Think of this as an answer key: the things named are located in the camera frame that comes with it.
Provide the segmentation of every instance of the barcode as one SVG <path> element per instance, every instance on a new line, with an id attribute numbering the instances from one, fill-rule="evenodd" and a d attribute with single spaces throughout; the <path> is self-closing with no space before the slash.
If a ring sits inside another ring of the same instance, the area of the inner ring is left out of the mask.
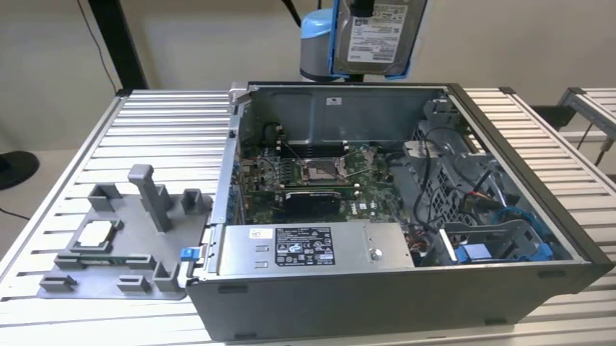
<path id="1" fill-rule="evenodd" d="M 356 46 L 353 46 L 353 47 L 350 48 L 350 50 L 352 50 L 353 52 L 372 52 L 372 51 L 373 51 L 373 48 L 372 48 L 372 47 L 364 47 L 364 46 L 356 45 Z"/>

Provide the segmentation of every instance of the black stand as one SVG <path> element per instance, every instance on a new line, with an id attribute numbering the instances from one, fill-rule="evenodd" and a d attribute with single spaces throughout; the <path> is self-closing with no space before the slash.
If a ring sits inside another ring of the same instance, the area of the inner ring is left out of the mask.
<path id="1" fill-rule="evenodd" d="M 27 151 L 0 155 L 0 190 L 22 184 L 39 170 L 39 159 Z"/>

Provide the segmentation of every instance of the white wall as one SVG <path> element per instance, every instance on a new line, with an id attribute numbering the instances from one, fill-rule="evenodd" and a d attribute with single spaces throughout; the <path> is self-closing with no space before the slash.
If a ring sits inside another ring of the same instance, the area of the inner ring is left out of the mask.
<path id="1" fill-rule="evenodd" d="M 533 103 L 616 87 L 616 1 L 433 1 L 412 81 L 507 85 Z M 294 2 L 305 14 L 317 1 Z M 153 88 L 297 80 L 298 28 L 278 0 L 123 4 Z M 0 82 L 0 149 L 78 147 L 112 92 L 74 1 L 0 0 Z"/>

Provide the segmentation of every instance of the power supply label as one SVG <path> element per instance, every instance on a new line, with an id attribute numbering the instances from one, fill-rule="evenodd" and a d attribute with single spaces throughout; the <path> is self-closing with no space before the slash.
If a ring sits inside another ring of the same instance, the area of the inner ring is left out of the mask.
<path id="1" fill-rule="evenodd" d="M 277 229 L 277 265 L 334 265 L 334 241 L 329 227 Z"/>

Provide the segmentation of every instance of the motherboard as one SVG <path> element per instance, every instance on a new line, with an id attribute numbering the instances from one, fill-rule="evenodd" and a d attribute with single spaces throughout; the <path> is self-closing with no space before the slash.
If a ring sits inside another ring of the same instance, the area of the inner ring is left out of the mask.
<path id="1" fill-rule="evenodd" d="M 409 224 L 388 155 L 374 143 L 245 149 L 246 223 Z"/>

